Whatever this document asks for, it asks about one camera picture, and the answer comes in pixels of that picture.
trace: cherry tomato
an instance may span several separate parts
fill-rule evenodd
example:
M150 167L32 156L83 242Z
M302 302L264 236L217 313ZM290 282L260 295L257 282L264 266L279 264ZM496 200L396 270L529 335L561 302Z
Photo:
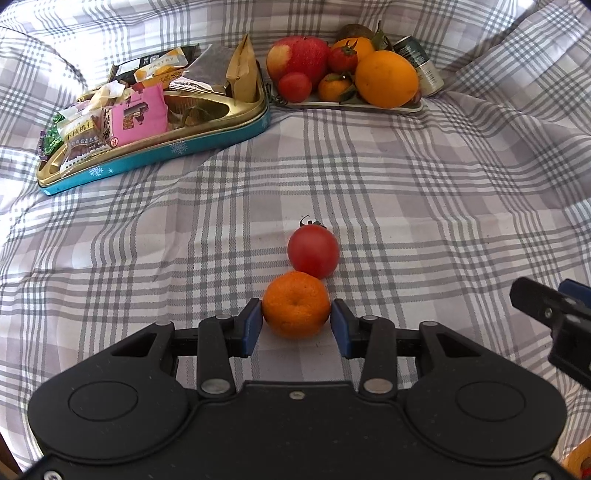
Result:
M341 48L331 50L328 63L330 69L335 73L354 72L357 68L357 52L354 50L355 45L347 45Z
M339 244L335 236L318 222L300 222L287 244L287 256L299 272L326 278L339 263Z

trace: kiwi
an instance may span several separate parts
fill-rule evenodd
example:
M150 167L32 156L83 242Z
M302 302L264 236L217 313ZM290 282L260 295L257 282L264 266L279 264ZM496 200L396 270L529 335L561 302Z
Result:
M358 23L350 23L341 27L339 31L336 33L335 42L342 40L344 38L351 38L351 37L365 37L365 38L372 38L374 36L374 32L368 29L364 25L359 25Z

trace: teal tin tray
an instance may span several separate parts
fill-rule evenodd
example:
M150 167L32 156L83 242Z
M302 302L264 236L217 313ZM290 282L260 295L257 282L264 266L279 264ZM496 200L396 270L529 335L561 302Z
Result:
M193 125L155 135L123 147L86 158L63 171L65 147L49 160L41 162L37 181L47 195L111 177L156 162L182 157L212 148L225 148L263 133L271 122L269 102L259 76L257 100L254 103L234 101L210 93L165 92L164 100L175 115L191 109L206 114L207 121L197 118Z

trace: snowflake pattern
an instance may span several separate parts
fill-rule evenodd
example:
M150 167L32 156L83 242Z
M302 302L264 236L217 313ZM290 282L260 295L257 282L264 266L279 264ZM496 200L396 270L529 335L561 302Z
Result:
M186 142L176 142L170 145L170 150L176 155L183 155L189 150L189 147Z
M89 170L89 172L93 177L100 177L103 174L103 167L94 167Z

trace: blue gripper pad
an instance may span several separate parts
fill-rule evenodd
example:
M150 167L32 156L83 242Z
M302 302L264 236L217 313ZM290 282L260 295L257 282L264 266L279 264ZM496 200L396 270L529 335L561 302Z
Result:
M582 301L588 309L591 309L591 288L587 285L567 278L560 283L558 291Z
M335 337L341 356L351 357L351 341L349 340L349 324L339 306L333 302L330 308L330 329Z
M250 315L244 322L244 335L242 337L242 350L245 355L251 356L255 347L258 336L262 329L262 310L261 301L259 300L256 306L252 309Z

